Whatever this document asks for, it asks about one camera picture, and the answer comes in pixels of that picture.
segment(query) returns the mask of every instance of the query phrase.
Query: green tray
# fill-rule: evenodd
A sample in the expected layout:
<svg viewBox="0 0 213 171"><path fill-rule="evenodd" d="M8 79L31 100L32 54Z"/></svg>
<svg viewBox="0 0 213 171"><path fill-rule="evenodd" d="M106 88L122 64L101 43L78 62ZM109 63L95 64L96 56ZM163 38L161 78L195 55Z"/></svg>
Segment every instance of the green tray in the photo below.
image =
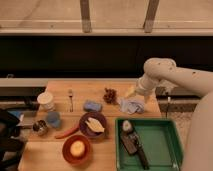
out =
<svg viewBox="0 0 213 171"><path fill-rule="evenodd" d="M125 118L116 119L116 160L118 171L143 170L137 155L130 156L119 133ZM140 136L149 162L149 171L180 171L182 146L173 121L168 119L128 119Z"/></svg>

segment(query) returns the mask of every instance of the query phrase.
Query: white cup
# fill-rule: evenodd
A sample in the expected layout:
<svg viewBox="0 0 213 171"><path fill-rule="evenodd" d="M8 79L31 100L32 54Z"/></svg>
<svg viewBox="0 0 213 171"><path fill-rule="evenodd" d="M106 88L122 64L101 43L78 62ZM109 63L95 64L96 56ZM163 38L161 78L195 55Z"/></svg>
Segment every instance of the white cup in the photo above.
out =
<svg viewBox="0 0 213 171"><path fill-rule="evenodd" d="M39 94L37 101L45 111L53 111L55 109L53 95L50 92Z"/></svg>

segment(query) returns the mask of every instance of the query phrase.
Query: wooden countertop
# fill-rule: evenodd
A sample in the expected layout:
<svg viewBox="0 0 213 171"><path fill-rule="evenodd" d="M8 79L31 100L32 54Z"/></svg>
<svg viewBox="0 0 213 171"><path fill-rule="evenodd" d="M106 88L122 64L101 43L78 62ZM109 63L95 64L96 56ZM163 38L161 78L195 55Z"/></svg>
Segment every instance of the wooden countertop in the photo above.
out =
<svg viewBox="0 0 213 171"><path fill-rule="evenodd" d="M56 110L60 112L62 128L55 130L51 128L47 135L39 137L31 132L26 144L22 159L19 164L19 171L70 171L70 170L116 170L116 147L115 147L115 119L117 117L161 117L157 100L154 95L145 105L143 114L128 115L119 110L118 105L108 105L103 100L104 88L117 90L119 97L122 97L126 90L135 83L133 81L51 81L46 91L53 93ZM68 90L73 90L73 112L69 112L70 99ZM102 113L108 122L108 136L101 141L90 140L93 148L92 159L85 165L73 167L67 163L62 156L62 147L66 139L55 139L54 135L60 131L71 128L85 113L83 103L85 100L93 100L103 104ZM46 112L39 109L36 120L44 119Z"/></svg>

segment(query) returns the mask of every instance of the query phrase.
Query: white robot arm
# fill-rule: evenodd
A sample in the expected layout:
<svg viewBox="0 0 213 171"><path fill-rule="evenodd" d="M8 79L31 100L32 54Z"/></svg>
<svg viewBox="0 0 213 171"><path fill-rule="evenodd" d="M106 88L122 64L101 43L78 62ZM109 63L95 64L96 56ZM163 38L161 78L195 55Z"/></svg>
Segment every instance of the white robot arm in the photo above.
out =
<svg viewBox="0 0 213 171"><path fill-rule="evenodd" d="M168 80L203 97L192 116L182 171L213 171L213 73L176 67L172 59L150 58L135 93L147 96Z"/></svg>

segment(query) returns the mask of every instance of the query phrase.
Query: egg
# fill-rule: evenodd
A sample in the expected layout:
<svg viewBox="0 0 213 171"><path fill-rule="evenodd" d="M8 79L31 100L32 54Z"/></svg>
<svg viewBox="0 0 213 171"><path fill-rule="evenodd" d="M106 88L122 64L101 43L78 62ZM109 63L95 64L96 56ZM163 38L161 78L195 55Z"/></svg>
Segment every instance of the egg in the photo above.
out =
<svg viewBox="0 0 213 171"><path fill-rule="evenodd" d="M70 153L73 157L82 157L85 152L85 144L80 141L74 141L70 147Z"/></svg>

